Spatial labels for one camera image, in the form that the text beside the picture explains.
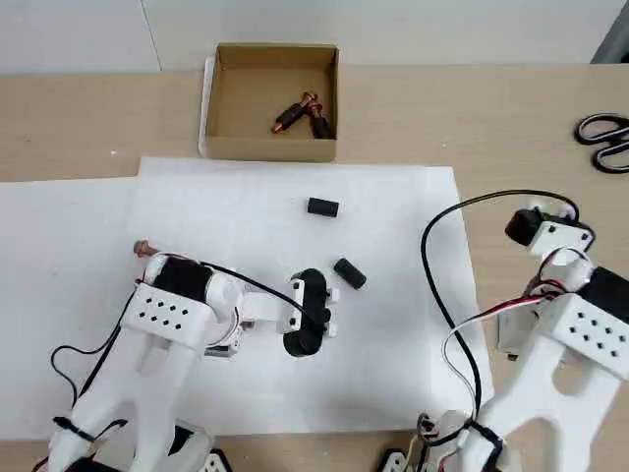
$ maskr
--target scissors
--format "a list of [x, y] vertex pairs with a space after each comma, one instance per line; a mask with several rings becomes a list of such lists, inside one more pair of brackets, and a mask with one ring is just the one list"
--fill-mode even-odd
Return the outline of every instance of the scissors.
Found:
[[[586, 128], [593, 123], [612, 125], [614, 129], [595, 135], [587, 135]], [[607, 143], [592, 154], [592, 165], [600, 172], [607, 174], [624, 174], [629, 172], [629, 162], [625, 165], [610, 165], [605, 160], [614, 154], [629, 150], [629, 118], [615, 113], [597, 113], [581, 120], [574, 130], [574, 139], [581, 145], [591, 146]]]

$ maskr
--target white foam board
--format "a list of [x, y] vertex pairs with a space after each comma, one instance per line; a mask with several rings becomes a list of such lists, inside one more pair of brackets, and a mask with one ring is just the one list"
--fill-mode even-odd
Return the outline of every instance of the white foam board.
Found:
[[[71, 391], [54, 347], [101, 344], [139, 266], [123, 229], [135, 179], [0, 185], [0, 440], [45, 439]], [[95, 358], [59, 356], [80, 384]]]
[[[336, 219], [308, 197], [341, 203]], [[213, 162], [144, 158], [129, 238], [227, 265], [275, 287], [307, 267], [342, 289], [338, 337], [291, 358], [273, 329], [249, 331], [231, 359], [204, 359], [182, 415], [219, 435], [412, 428], [417, 412], [468, 408], [440, 360], [447, 331], [429, 295], [420, 236], [458, 202], [450, 168]], [[429, 243], [435, 278], [459, 320], [478, 312], [460, 214]], [[355, 291], [333, 274], [346, 257], [368, 277]], [[466, 331], [492, 394], [483, 333]], [[459, 353], [455, 362], [464, 366]]]

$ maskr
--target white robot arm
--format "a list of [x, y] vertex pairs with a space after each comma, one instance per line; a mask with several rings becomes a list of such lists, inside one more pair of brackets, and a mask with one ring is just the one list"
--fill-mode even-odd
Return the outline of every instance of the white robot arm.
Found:
[[[585, 255], [594, 232], [538, 208], [516, 212], [506, 232], [543, 258], [525, 292], [541, 298], [499, 315], [500, 347], [518, 355], [516, 372], [478, 417], [447, 412], [430, 425], [430, 435], [422, 431], [424, 420], [418, 422], [418, 435], [435, 444], [426, 449], [424, 472], [519, 472], [519, 454], [505, 438], [535, 419], [553, 429], [547, 458], [552, 470], [586, 472], [592, 441], [629, 377], [629, 281], [594, 267]], [[584, 372], [572, 394], [558, 391], [553, 382], [567, 354]], [[452, 441], [439, 443], [453, 432]], [[403, 452], [393, 451], [380, 470], [415, 470], [407, 464]]]
[[[137, 243], [135, 251], [150, 257], [143, 278], [97, 365], [97, 375], [90, 376], [68, 417], [55, 418], [59, 430], [49, 446], [50, 472], [202, 470], [212, 440], [203, 426], [180, 426], [176, 411], [186, 380], [203, 354], [235, 354], [244, 326], [254, 328], [258, 322], [276, 323], [284, 348], [295, 357], [315, 354], [334, 334], [327, 306], [337, 296], [318, 270], [309, 268], [291, 277], [289, 298], [231, 269], [158, 253], [146, 241]], [[246, 290], [243, 280], [267, 293]], [[214, 318], [228, 325], [224, 332], [212, 332]], [[158, 365], [151, 363], [156, 359]], [[112, 452], [110, 444], [96, 460], [87, 458], [123, 405], [133, 406], [135, 415], [124, 435], [117, 434], [125, 439], [112, 440], [118, 450]], [[173, 452], [177, 426], [185, 428], [189, 438]], [[218, 467], [216, 458], [210, 462]]]

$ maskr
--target table surface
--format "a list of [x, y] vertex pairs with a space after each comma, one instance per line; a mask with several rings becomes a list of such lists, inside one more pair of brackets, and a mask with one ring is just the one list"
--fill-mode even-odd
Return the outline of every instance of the table surface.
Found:
[[[0, 77], [0, 181], [133, 176], [142, 155], [197, 155], [200, 85], [201, 71]], [[596, 261], [629, 275], [627, 177], [595, 171], [591, 149], [571, 137], [588, 114], [629, 113], [627, 66], [343, 66], [339, 97], [338, 162], [452, 165], [462, 198], [509, 188], [563, 193], [597, 230]], [[524, 203], [511, 198], [466, 210], [482, 307], [521, 293], [535, 270], [503, 233]], [[486, 329], [492, 344], [493, 326]], [[513, 366], [490, 355], [499, 391]], [[624, 388], [591, 470], [626, 469], [617, 438], [628, 422]], [[236, 471], [358, 472], [373, 470], [386, 447], [408, 439], [286, 435], [221, 438], [219, 446]], [[514, 435], [528, 470], [542, 467], [542, 440], [537, 423]], [[41, 442], [0, 443], [0, 471], [26, 470], [44, 451]]]

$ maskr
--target cardboard box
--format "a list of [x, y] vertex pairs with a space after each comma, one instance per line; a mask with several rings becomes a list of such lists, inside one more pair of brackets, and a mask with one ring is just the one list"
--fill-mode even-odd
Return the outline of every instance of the cardboard box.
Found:
[[[205, 64], [201, 155], [215, 159], [328, 162], [336, 156], [339, 51], [333, 45], [221, 43]], [[304, 91], [323, 105], [332, 140], [300, 118], [274, 135], [275, 118]]]

